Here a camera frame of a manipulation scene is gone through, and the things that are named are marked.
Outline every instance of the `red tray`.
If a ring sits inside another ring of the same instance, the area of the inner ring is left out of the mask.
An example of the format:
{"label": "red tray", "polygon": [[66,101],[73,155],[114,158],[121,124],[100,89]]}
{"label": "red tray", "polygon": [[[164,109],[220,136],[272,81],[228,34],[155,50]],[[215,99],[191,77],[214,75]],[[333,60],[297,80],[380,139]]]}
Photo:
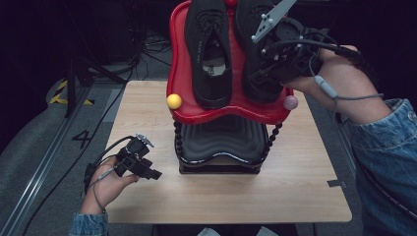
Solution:
{"label": "red tray", "polygon": [[241,85],[242,68],[245,55],[233,33],[234,8],[228,8],[229,40],[232,56],[233,94],[230,103],[220,109],[204,109],[193,96],[191,84],[191,62],[184,38],[184,25],[190,1],[178,5],[171,14],[169,26],[172,43],[172,67],[168,78],[166,96],[177,93],[182,98],[178,109],[170,109],[174,120],[183,124],[200,124],[222,115],[235,114],[263,124],[280,124],[290,111],[283,106],[286,96],[293,95],[291,88],[284,88],[279,99],[271,104],[258,104],[249,100]]}

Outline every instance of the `small yellow ball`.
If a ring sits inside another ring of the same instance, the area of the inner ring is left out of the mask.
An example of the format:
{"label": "small yellow ball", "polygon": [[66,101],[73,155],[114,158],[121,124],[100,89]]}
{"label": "small yellow ball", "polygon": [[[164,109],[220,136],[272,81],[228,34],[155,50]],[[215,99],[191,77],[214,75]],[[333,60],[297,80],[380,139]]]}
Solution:
{"label": "small yellow ball", "polygon": [[181,103],[182,99],[178,94],[172,93],[166,97],[166,104],[173,110],[178,109],[181,106]]}

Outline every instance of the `shoe laces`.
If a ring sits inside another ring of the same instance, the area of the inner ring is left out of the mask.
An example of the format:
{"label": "shoe laces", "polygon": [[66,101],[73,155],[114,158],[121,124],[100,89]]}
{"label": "shoe laces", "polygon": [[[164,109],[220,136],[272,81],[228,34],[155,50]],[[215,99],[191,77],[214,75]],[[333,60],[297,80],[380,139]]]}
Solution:
{"label": "shoe laces", "polygon": [[205,35],[209,34],[211,28],[221,31],[221,26],[224,24],[224,13],[219,10],[202,11],[196,18]]}

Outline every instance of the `stacked shoes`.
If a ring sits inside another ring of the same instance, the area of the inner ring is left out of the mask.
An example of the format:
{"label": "stacked shoes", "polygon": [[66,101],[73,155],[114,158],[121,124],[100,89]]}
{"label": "stacked shoes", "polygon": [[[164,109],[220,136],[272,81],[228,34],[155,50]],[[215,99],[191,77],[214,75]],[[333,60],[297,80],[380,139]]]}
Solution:
{"label": "stacked shoes", "polygon": [[[272,67],[263,60],[262,46],[252,35],[261,23],[261,14],[273,8],[270,0],[240,0],[233,24],[234,33],[246,58],[242,73],[245,95],[257,103],[275,102],[282,91],[277,75],[260,73]],[[192,87],[197,103],[207,109],[226,106],[232,94],[229,25],[224,0],[192,0],[185,22],[185,38],[192,65]]]}

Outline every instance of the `table surface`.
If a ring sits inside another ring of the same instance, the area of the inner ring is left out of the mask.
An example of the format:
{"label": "table surface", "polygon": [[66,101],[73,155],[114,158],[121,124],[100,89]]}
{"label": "table surface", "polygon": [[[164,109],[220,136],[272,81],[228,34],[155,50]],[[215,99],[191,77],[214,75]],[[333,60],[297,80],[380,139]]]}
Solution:
{"label": "table surface", "polygon": [[[141,179],[109,206],[112,223],[347,222],[352,214],[304,94],[291,111],[258,175],[181,175],[174,150],[166,82],[132,81],[108,140],[141,133],[154,144],[146,158],[162,172]],[[113,149],[116,153],[125,143]]]}

